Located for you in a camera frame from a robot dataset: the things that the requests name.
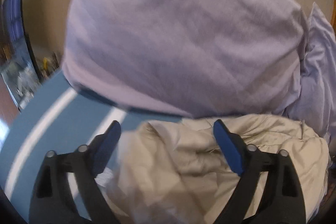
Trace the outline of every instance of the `silver screw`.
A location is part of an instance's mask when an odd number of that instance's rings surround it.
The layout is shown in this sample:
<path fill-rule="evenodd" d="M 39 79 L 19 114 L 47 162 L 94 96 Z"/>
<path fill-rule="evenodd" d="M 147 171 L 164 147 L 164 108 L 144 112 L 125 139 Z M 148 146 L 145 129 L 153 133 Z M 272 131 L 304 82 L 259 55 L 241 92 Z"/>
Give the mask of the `silver screw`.
<path fill-rule="evenodd" d="M 288 151 L 287 150 L 284 150 L 284 149 L 281 149 L 279 151 L 279 154 L 283 157 L 287 157 L 289 155 Z"/>
<path fill-rule="evenodd" d="M 78 151 L 79 152 L 85 152 L 87 150 L 87 145 L 86 144 L 84 144 L 84 145 L 81 145 L 79 148 L 78 148 Z"/>
<path fill-rule="evenodd" d="M 46 156 L 47 156 L 47 158 L 51 158 L 51 157 L 55 156 L 55 154 L 56 154 L 55 151 L 50 150 L 46 153 Z"/>
<path fill-rule="evenodd" d="M 257 147 L 254 144 L 249 144 L 247 145 L 247 150 L 254 152 L 257 150 Z"/>

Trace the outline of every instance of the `white stripe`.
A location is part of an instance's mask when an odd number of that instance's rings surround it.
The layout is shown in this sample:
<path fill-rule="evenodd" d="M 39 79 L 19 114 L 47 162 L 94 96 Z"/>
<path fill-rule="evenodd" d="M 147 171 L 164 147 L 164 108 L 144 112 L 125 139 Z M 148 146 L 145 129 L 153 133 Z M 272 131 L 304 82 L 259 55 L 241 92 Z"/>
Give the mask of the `white stripe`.
<path fill-rule="evenodd" d="M 9 175 L 6 180 L 5 194 L 11 200 L 14 186 L 19 177 L 22 167 L 24 166 L 31 151 L 43 136 L 44 132 L 58 117 L 58 115 L 71 103 L 77 96 L 77 92 L 73 88 L 68 88 L 53 104 L 47 112 L 45 112 L 39 119 L 37 124 L 33 127 L 25 141 L 17 152 L 13 164 L 10 168 Z"/>
<path fill-rule="evenodd" d="M 119 123 L 122 123 L 122 121 L 126 117 L 126 114 L 127 112 L 125 110 L 121 110 L 116 107 L 111 108 L 111 110 L 108 112 L 104 120 L 100 123 L 100 125 L 97 127 L 97 129 L 92 134 L 91 138 L 87 141 L 86 144 L 89 145 L 95 138 L 95 136 L 105 133 L 113 121 L 118 121 Z M 68 173 L 68 182 L 72 197 L 73 199 L 75 199 L 78 195 L 78 186 L 73 173 Z"/>

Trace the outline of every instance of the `wooden floor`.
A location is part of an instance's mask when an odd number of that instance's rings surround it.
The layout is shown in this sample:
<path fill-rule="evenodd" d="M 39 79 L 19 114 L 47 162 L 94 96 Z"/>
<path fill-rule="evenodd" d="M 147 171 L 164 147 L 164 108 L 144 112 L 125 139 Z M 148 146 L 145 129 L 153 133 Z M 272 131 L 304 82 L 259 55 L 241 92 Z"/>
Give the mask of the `wooden floor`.
<path fill-rule="evenodd" d="M 0 76 L 0 149 L 7 137 L 9 127 L 18 114 L 19 111 Z"/>

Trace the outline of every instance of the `white fabric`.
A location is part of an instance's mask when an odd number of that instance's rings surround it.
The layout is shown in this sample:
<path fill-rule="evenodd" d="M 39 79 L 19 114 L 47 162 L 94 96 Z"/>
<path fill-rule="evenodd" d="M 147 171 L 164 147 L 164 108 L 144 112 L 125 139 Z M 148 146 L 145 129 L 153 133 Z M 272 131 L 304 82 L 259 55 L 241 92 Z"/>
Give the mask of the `white fabric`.
<path fill-rule="evenodd" d="M 111 201 L 129 223 L 213 223 L 239 177 L 230 171 L 212 133 L 216 118 L 151 121 L 122 133 Z M 328 145 L 304 122 L 272 115 L 223 118 L 231 132 L 262 151 L 289 152 L 303 190 L 307 220 L 327 187 Z M 260 177 L 246 217 L 256 212 L 267 174 Z"/>

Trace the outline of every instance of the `beige fabric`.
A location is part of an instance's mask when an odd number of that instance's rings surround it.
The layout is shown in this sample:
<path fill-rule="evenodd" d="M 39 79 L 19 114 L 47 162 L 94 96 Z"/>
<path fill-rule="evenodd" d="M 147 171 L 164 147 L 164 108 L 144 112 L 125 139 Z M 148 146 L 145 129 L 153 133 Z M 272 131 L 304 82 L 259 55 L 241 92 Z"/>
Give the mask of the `beige fabric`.
<path fill-rule="evenodd" d="M 213 223 L 239 177 L 231 172 L 212 134 L 216 118 L 150 121 L 123 133 L 118 167 L 107 186 L 111 201 L 130 223 Z M 327 186 L 328 146 L 304 122 L 272 115 L 223 118 L 231 132 L 262 151 L 289 152 L 303 190 L 307 220 Z M 256 212 L 266 183 L 263 173 L 245 217 Z"/>

